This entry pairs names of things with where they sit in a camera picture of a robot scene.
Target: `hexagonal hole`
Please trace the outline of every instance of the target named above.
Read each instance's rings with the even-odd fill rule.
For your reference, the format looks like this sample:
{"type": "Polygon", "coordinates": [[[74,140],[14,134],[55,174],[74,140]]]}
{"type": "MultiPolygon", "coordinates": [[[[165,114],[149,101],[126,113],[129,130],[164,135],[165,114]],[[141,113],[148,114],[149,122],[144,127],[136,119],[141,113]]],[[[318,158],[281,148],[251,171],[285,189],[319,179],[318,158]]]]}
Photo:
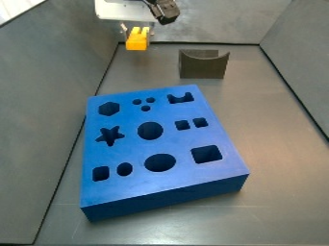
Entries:
{"type": "Polygon", "coordinates": [[[102,115],[113,116],[114,114],[117,114],[120,112],[120,104],[109,102],[109,103],[104,104],[102,106],[100,106],[98,112],[102,115]]]}

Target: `blue foam block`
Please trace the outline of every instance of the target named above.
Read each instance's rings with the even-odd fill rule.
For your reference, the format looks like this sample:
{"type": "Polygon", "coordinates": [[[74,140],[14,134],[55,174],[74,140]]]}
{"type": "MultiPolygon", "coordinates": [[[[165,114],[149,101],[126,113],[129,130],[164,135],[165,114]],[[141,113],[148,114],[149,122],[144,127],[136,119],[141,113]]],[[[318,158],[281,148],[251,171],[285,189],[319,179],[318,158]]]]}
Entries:
{"type": "Polygon", "coordinates": [[[81,208],[90,221],[239,191],[248,175],[198,86],[89,99],[81,208]]]}

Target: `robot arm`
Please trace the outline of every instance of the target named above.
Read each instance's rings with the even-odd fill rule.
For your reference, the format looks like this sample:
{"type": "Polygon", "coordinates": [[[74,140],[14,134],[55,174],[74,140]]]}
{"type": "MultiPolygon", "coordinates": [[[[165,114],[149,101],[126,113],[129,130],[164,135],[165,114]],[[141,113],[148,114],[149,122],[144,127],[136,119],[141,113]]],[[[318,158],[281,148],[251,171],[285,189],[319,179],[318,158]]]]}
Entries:
{"type": "Polygon", "coordinates": [[[181,15],[176,0],[96,0],[101,19],[173,23],[181,15]]]}
{"type": "Polygon", "coordinates": [[[176,0],[144,0],[156,19],[162,25],[173,23],[181,15],[176,0]]]}

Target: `square hole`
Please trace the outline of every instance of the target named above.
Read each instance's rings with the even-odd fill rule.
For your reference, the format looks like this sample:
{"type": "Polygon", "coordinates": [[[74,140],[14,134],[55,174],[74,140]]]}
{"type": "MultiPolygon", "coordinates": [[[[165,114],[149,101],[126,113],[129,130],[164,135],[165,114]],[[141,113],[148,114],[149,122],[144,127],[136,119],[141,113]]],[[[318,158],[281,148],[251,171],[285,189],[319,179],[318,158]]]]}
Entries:
{"type": "Polygon", "coordinates": [[[106,181],[110,177],[110,169],[109,166],[96,167],[93,170],[93,181],[106,181]]]}
{"type": "Polygon", "coordinates": [[[190,129],[188,120],[176,121],[176,125],[180,131],[190,129]]]}
{"type": "Polygon", "coordinates": [[[209,126],[209,122],[205,118],[196,118],[196,119],[193,119],[193,122],[194,122],[194,125],[197,128],[209,126]]]}
{"type": "Polygon", "coordinates": [[[216,160],[223,160],[223,155],[216,145],[192,149],[192,155],[196,163],[207,163],[216,160]]]}

